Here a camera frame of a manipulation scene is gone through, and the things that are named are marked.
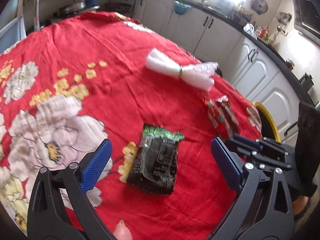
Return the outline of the left hand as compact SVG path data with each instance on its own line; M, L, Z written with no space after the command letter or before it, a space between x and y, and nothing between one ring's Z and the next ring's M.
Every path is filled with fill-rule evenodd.
M132 234L123 220L119 221L113 232L113 235L117 240L133 240Z

